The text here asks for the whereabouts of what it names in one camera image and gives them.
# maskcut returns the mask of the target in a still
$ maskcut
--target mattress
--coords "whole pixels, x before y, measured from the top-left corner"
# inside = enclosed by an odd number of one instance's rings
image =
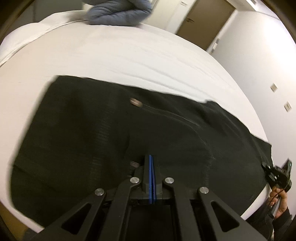
[[[11,163],[40,99],[56,75],[89,77],[213,100],[249,131],[266,135],[242,90],[227,71],[198,46],[149,25],[91,26],[83,11],[56,13],[9,34],[0,46],[0,200],[36,232],[43,227],[17,211],[10,199]],[[248,218],[268,196],[266,186],[242,215]]]

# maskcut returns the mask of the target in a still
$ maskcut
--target dark gray panel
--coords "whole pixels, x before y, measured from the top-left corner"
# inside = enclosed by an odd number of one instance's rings
[[[20,26],[23,26],[28,23],[33,23],[33,4],[30,5],[10,26],[7,34],[11,33],[13,30],[17,29]]]
[[[39,22],[55,12],[65,12],[70,10],[81,10],[81,0],[36,0],[36,18]]]

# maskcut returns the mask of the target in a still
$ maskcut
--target triangular cutout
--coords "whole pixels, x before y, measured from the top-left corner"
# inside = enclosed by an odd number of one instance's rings
[[[220,227],[223,232],[228,232],[239,226],[239,223],[230,216],[217,202],[211,202],[212,208],[219,221]]]
[[[87,203],[78,212],[76,212],[72,217],[70,217],[61,226],[62,229],[76,235],[78,234],[89,210],[91,209],[91,204]]]

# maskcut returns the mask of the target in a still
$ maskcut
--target human hand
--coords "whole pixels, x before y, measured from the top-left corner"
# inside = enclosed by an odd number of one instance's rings
[[[287,193],[285,192],[285,190],[277,188],[277,187],[273,187],[272,188],[272,192],[269,194],[269,198],[268,198],[268,203],[269,206],[273,206],[277,203],[278,201],[278,195],[280,195],[281,197],[281,203],[279,205],[279,209],[276,212],[276,215],[274,217],[274,219],[277,219],[278,217],[280,217],[288,208],[288,196]]]

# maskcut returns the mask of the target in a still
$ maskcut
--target door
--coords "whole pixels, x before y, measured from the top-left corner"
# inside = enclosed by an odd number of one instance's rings
[[[177,35],[206,50],[234,10],[225,0],[197,0]]]

